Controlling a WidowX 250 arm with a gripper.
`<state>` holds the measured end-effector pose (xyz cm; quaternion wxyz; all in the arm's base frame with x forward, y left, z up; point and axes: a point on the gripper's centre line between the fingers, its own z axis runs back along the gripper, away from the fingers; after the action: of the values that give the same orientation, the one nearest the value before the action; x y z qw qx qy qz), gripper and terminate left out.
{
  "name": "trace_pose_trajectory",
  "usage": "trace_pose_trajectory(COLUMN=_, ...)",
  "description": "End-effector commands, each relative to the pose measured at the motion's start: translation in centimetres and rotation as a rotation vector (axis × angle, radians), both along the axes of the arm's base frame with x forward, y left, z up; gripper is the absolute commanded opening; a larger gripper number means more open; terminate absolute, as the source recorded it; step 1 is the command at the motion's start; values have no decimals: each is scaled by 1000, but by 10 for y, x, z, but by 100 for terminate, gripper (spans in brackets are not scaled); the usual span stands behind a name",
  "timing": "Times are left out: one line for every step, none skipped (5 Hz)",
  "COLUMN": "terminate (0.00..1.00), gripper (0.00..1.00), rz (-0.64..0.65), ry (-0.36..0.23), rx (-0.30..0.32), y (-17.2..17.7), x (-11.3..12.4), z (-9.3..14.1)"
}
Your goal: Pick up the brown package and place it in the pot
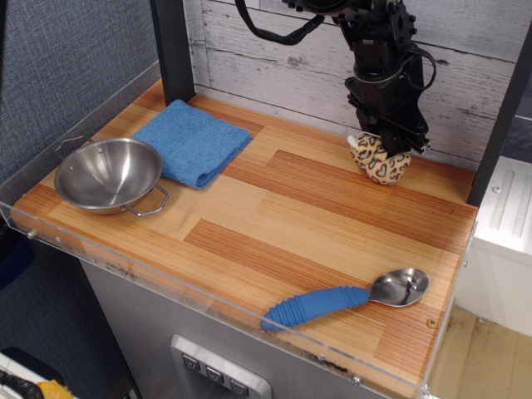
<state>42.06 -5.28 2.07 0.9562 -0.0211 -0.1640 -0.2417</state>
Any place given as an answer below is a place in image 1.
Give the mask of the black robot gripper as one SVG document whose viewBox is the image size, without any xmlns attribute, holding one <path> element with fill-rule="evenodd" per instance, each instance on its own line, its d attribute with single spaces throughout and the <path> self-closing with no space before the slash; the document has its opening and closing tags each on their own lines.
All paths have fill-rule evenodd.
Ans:
<svg viewBox="0 0 532 399">
<path fill-rule="evenodd" d="M 392 59 L 392 69 L 384 71 L 376 64 L 366 69 L 359 57 L 353 75 L 345 81 L 361 129 L 380 135 L 389 157 L 430 149 L 429 127 L 418 105 L 423 91 L 431 86 L 424 82 L 423 73 L 423 60 L 430 58 L 419 47 L 408 47 L 404 55 Z"/>
</svg>

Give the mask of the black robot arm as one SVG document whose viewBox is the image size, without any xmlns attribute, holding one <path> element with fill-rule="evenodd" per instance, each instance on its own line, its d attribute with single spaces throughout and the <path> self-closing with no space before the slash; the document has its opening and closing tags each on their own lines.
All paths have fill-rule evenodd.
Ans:
<svg viewBox="0 0 532 399">
<path fill-rule="evenodd" d="M 345 81 L 348 101 L 363 131 L 377 135 L 388 155 L 430 147 L 419 109 L 431 86 L 423 65 L 434 59 L 419 48 L 415 16 L 402 1 L 289 1 L 298 12 L 330 17 L 353 52 L 353 74 Z"/>
</svg>

